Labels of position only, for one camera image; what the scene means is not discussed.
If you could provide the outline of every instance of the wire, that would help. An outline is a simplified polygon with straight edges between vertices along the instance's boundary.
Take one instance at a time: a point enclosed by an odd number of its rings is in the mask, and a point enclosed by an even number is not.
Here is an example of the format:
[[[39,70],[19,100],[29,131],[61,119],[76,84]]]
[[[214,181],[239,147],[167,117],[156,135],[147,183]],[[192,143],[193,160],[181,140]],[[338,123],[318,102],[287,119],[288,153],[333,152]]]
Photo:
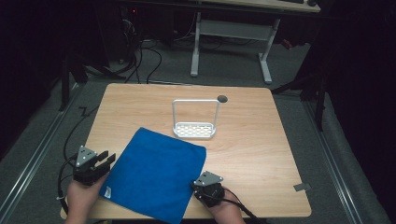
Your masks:
[[[197,13],[195,12],[194,16],[192,17],[192,22],[191,22],[189,31],[184,36],[182,36],[181,38],[175,39],[174,40],[175,42],[178,41],[178,40],[182,40],[182,39],[185,39],[185,38],[190,38],[191,36],[193,36],[193,35],[189,35],[189,34],[191,33],[192,27],[194,27],[194,22],[196,20],[196,17],[197,17]]]
[[[157,66],[148,74],[148,77],[147,77],[147,79],[146,79],[146,84],[149,84],[149,78],[150,78],[151,75],[157,70],[157,68],[160,67],[160,65],[161,65],[161,63],[162,63],[162,61],[163,61],[163,56],[161,56],[161,54],[160,54],[157,50],[155,50],[155,49],[146,49],[146,50],[151,50],[151,51],[157,53],[158,56],[160,56],[160,61],[158,62]]]
[[[229,189],[225,189],[225,190],[229,191],[233,196],[235,196],[235,198],[236,198],[236,200],[238,200],[238,202],[234,202],[234,201],[232,201],[232,200],[228,200],[228,199],[224,199],[224,198],[215,198],[215,197],[212,197],[211,195],[208,195],[208,194],[205,194],[205,193],[203,193],[203,195],[206,196],[207,198],[214,199],[214,200],[217,200],[217,201],[224,201],[224,202],[227,202],[227,203],[235,204],[235,205],[238,206],[243,212],[245,212],[249,217],[251,217],[253,220],[255,220],[257,223],[259,223],[259,224],[266,224],[266,223],[267,223],[266,221],[259,219],[259,218],[256,217],[252,212],[250,212],[250,211],[242,204],[242,202],[238,199],[238,197],[237,197],[232,191],[230,191]]]
[[[91,113],[93,113],[95,110],[97,110],[99,108],[99,105],[96,106],[93,110],[91,110],[90,112],[88,112],[88,114],[86,114],[84,117],[82,117],[82,119],[73,127],[72,131],[69,133],[69,135],[67,135],[66,140],[64,141],[64,160],[68,161],[69,159],[66,156],[66,148],[67,148],[67,144],[70,140],[70,137],[73,135],[74,131],[76,130],[76,128],[78,127],[78,125],[84,121],[85,118],[87,118]]]
[[[62,191],[62,181],[64,178],[62,178],[62,175],[64,173],[64,168],[66,167],[67,164],[70,163],[70,161],[74,161],[77,159],[78,154],[76,153],[69,159],[67,159],[64,164],[62,165],[59,174],[58,174],[58,200],[61,203],[62,208],[64,209],[64,212],[67,214],[69,212],[69,207],[67,206],[66,199],[64,198],[64,192]]]

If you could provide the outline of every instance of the dark background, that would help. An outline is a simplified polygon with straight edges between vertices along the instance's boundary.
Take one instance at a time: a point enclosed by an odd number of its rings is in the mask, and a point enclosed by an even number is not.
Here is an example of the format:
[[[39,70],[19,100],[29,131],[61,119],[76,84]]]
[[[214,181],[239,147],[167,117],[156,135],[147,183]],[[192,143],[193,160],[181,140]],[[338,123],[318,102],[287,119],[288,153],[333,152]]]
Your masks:
[[[327,92],[346,138],[378,200],[395,222],[390,212],[396,201],[392,197],[396,187],[394,3],[335,0],[322,1],[321,6],[322,14],[348,21],[326,22],[318,33],[320,25],[315,22],[283,20],[276,42],[287,39],[292,45],[313,44],[297,79],[318,70],[328,76]],[[185,18],[192,18],[191,13],[173,10],[143,12],[146,32],[169,45],[173,31],[184,34],[190,26]],[[70,49],[103,66],[122,58],[125,47],[121,44],[119,50],[114,50],[113,45],[123,43],[118,13],[116,7],[60,1],[1,3],[1,158],[50,96]]]

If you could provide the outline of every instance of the table leg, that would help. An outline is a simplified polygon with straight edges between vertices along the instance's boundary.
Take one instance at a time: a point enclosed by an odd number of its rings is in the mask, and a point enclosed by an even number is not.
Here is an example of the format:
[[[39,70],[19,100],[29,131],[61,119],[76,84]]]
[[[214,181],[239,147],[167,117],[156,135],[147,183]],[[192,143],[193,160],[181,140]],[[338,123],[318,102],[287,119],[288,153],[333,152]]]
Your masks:
[[[265,46],[265,51],[264,51],[264,53],[259,54],[260,65],[262,66],[262,75],[264,76],[264,82],[266,84],[272,83],[271,74],[268,69],[267,57],[270,52],[271,46],[274,42],[274,38],[275,38],[277,27],[279,26],[279,23],[280,23],[280,19],[276,19],[273,24],[273,27],[271,29],[270,36],[267,40],[267,45]]]

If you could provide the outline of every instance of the white desk leg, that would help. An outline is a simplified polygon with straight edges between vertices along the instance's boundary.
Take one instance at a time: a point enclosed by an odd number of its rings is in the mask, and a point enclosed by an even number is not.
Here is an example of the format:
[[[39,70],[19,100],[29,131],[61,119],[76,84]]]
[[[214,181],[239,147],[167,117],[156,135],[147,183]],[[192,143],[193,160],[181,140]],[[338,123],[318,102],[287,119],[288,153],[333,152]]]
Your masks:
[[[264,82],[266,84],[272,83],[270,70],[268,69],[268,64],[267,64],[267,57],[270,52],[271,46],[274,42],[274,38],[275,38],[277,27],[279,26],[279,23],[280,23],[280,19],[275,20],[274,25],[271,29],[270,36],[267,41],[265,51],[264,51],[264,53],[259,53],[260,65],[262,66],[262,75],[264,76]]]
[[[194,44],[194,52],[192,53],[192,62],[191,62],[192,77],[198,76],[200,32],[201,32],[201,12],[197,12],[197,22],[195,27],[195,44]]]

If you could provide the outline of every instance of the gray carpet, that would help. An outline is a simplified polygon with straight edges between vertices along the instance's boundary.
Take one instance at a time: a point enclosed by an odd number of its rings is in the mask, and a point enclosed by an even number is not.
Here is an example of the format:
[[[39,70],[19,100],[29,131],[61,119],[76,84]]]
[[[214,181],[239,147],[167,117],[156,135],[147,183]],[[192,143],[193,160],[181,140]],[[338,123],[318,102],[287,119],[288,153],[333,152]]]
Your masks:
[[[217,49],[209,49],[209,47],[217,47],[213,44],[203,46],[199,76],[190,77],[191,46],[181,46],[186,44],[189,44],[189,42],[182,42],[172,48],[161,44],[153,48],[161,53],[162,63],[150,77],[151,83],[176,82],[274,89],[294,79],[305,54],[309,50],[309,46],[287,50],[282,46],[274,45],[268,58],[273,84],[268,86],[263,83],[257,54],[245,53],[242,50],[232,51],[233,45],[222,45]],[[151,42],[145,44],[146,47],[152,45]],[[256,49],[255,45],[260,45],[260,43],[254,43],[247,47]],[[146,82],[147,75],[157,65],[159,59],[160,57],[155,52],[143,50],[143,61],[138,70],[140,82]],[[112,65],[112,69],[116,70],[118,67],[120,65],[116,63]],[[16,206],[11,209],[12,214],[7,219],[8,223],[63,222],[59,216],[61,206],[56,200],[56,183],[59,168],[64,162],[62,151],[65,141],[75,125],[83,118],[81,107],[86,107],[87,111],[90,111],[98,106],[105,87],[110,82],[114,82],[114,80],[106,77],[90,76],[89,82],[78,88],[80,94],[75,97],[75,102],[70,105],[70,109],[64,115],[63,122],[53,135],[48,152],[46,152],[44,160],[40,162],[30,184],[21,198],[17,200]],[[131,78],[130,82],[137,82],[136,75]],[[301,178],[303,182],[312,186],[312,189],[306,192],[312,207],[312,215],[299,218],[268,218],[268,222],[275,224],[351,223],[324,160],[316,129],[310,122],[297,93],[297,91],[287,91],[281,95],[275,95],[275,100]],[[18,142],[1,161],[0,202],[6,201],[24,167],[34,155],[46,130],[56,116],[59,116],[57,110],[61,105],[60,99],[60,84],[58,84],[53,89],[51,98],[32,117],[30,124]],[[351,194],[360,209],[362,221],[358,223],[389,223],[359,164],[350,152],[347,141],[332,111],[331,102],[327,100],[326,103],[328,109],[326,109],[324,115],[324,133],[345,175],[346,182],[350,186]],[[94,115],[95,113],[92,113],[85,118],[71,135],[66,146],[68,155],[74,153],[80,145],[85,144]],[[68,181],[64,182],[65,190]]]

